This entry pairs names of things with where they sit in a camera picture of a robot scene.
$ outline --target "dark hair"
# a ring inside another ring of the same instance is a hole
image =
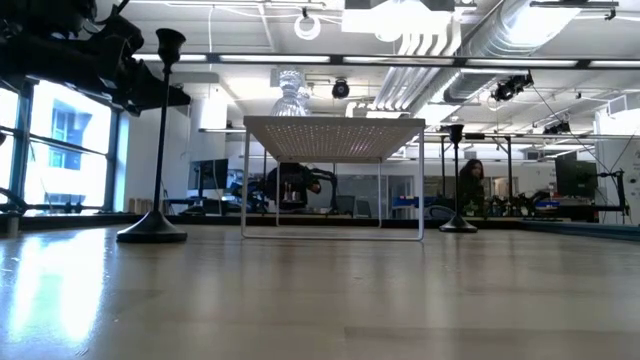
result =
[[[470,179],[473,177],[473,175],[471,175],[471,170],[473,170],[473,168],[480,164],[480,179],[482,180],[484,179],[484,165],[482,165],[482,161],[478,160],[478,159],[471,159],[467,162],[467,164],[462,168],[462,170],[460,170],[460,177],[461,178],[467,178]]]

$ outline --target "black candlestick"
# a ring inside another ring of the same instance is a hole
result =
[[[460,209],[460,184],[458,182],[458,144],[462,141],[462,128],[464,125],[451,125],[449,126],[449,139],[453,143],[453,150],[455,151],[455,174],[456,174],[456,193],[455,193],[455,202],[456,202],[456,215],[449,220],[448,223],[440,226],[440,231],[442,232],[455,232],[455,233],[475,233],[478,231],[478,228],[469,224],[465,219],[462,218],[462,210]]]
[[[180,60],[180,47],[187,39],[181,33],[171,29],[156,31],[160,45],[158,55],[164,63],[164,86],[166,97],[160,116],[160,139],[158,141],[158,163],[156,166],[155,193],[153,210],[133,226],[118,232],[118,242],[130,243],[168,243],[187,240],[187,233],[173,226],[160,212],[160,185],[162,182],[162,158],[164,156],[164,133],[167,125],[167,107],[169,106],[169,90],[171,66]]]

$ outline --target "wooden floor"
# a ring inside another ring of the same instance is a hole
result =
[[[241,241],[237,228],[184,228],[188,242],[171,245],[119,245],[117,228],[0,239],[0,358],[640,357],[639,244],[514,231],[429,231],[424,246]]]

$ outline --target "white table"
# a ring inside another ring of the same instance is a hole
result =
[[[241,233],[247,239],[311,240],[371,240],[371,238],[336,236],[270,236],[247,233],[247,183],[249,176],[249,150],[251,136],[260,142],[278,163],[277,181],[280,184],[280,163],[323,162],[378,165],[378,220],[382,224],[382,163],[396,153],[414,136],[418,136],[418,172],[424,179],[424,120],[423,119],[369,119],[337,117],[277,117],[246,116],[247,130],[244,151],[244,181],[242,183]],[[277,186],[280,198],[280,186]],[[418,186],[419,214],[424,213],[424,189]],[[276,224],[279,225],[280,206],[276,206]],[[416,237],[385,237],[388,240],[422,241],[424,216],[418,216]]]

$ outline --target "person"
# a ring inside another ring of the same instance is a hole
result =
[[[460,206],[473,204],[477,206],[476,214],[484,212],[484,167],[478,159],[471,159],[460,170]]]
[[[276,198],[276,186],[278,183],[278,168],[274,168],[267,175],[267,183],[265,194],[272,200]],[[320,194],[322,187],[314,173],[306,166],[298,163],[282,163],[280,164],[280,200],[284,199],[287,190],[295,191],[300,194],[300,199],[290,204],[282,204],[281,209],[303,208],[307,206],[307,190],[314,194]]]

